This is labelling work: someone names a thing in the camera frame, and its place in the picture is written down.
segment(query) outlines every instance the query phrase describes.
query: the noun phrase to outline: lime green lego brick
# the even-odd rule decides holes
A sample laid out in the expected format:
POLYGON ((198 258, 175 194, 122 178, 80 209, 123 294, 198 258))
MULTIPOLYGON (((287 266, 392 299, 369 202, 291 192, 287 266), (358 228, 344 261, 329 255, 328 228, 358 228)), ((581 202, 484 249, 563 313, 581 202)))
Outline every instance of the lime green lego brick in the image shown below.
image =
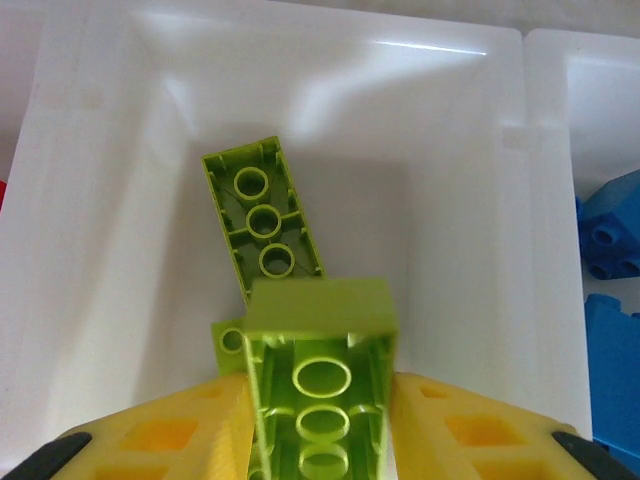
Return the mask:
POLYGON ((216 352, 220 376, 246 372, 244 356, 242 319, 236 318, 211 324, 211 335, 216 352))
POLYGON ((264 480, 262 472, 262 462, 260 460, 260 446, 258 439, 253 437, 251 444, 251 456, 249 457, 249 471, 247 472, 247 480, 264 480))
POLYGON ((258 281, 242 324, 265 478, 383 478, 396 336, 386 282, 258 281))
POLYGON ((324 276, 277 137, 202 163, 245 300, 256 278, 324 276))

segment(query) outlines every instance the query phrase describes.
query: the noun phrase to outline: white plastic surface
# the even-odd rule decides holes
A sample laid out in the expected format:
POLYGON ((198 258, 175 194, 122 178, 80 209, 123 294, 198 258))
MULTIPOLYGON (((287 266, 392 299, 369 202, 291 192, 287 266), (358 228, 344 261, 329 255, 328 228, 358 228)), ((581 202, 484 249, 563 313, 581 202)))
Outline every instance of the white plastic surface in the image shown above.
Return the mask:
POLYGON ((209 323, 244 305, 199 157, 274 134, 329 274, 389 279, 398 369, 589 431, 579 284, 562 326, 540 305, 519 33, 69 0, 0 217, 0 468, 216 374, 209 323))
MULTIPOLYGON (((555 334, 540 359, 584 344, 583 301, 607 293, 623 311, 640 311, 640 279, 599 281, 581 271, 574 192, 586 200, 607 181, 640 169, 640 41, 604 35, 537 30, 525 39, 528 102, 533 136, 532 219, 537 323, 555 334)), ((575 389, 588 398, 584 362, 566 362, 576 373, 560 383, 552 402, 575 389)))

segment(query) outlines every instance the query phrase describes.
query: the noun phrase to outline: black rubber piece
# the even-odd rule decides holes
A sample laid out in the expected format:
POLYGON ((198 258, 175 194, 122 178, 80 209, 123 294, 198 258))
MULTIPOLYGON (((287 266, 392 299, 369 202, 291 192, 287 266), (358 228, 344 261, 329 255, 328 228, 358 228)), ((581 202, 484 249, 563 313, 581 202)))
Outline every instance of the black rubber piece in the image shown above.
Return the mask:
POLYGON ((91 441, 91 434, 78 432, 49 442, 2 480, 49 480, 91 441))
POLYGON ((597 443, 567 432, 554 432, 552 435, 596 480, 640 480, 597 443))

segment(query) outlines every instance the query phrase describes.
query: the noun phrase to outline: plastic toy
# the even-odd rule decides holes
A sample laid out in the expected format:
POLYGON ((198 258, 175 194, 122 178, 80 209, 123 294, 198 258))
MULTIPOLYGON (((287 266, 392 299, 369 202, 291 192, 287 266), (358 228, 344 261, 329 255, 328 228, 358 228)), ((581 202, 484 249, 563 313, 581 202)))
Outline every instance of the plastic toy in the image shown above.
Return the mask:
POLYGON ((4 480, 244 480, 252 431, 246 375, 228 375, 74 428, 4 480))
POLYGON ((396 334, 386 282, 256 282, 243 328, 265 478, 382 479, 396 334))
POLYGON ((580 253, 600 279, 640 276, 640 170, 576 200, 580 253))
POLYGON ((640 313, 621 312, 617 298, 585 303, 593 436, 640 474, 640 313))
POLYGON ((245 300, 259 277, 324 276, 277 137, 202 164, 245 300))
POLYGON ((637 478, 566 424, 419 375, 395 374, 390 418, 399 480, 637 478))
MULTIPOLYGON (((395 374, 390 418, 399 480, 638 480, 568 425, 418 375, 395 374)), ((222 377, 73 429, 4 478, 244 480, 251 421, 246 376, 222 377)))
POLYGON ((212 325, 222 377, 73 429, 6 480, 381 480, 388 413, 399 480, 638 480, 567 425, 394 377, 389 289, 323 278, 275 137, 203 163, 250 300, 212 325))

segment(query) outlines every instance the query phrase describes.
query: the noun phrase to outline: yellow plastic part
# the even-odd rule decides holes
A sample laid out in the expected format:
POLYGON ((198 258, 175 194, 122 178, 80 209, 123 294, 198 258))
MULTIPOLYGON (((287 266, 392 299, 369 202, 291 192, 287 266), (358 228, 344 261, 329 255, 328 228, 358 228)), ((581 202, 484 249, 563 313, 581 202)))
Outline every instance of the yellow plastic part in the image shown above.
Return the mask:
POLYGON ((569 425, 419 375, 392 388, 399 480, 593 480, 551 436, 569 425))
POLYGON ((246 480, 253 407, 227 375, 70 430, 93 436, 56 480, 246 480))

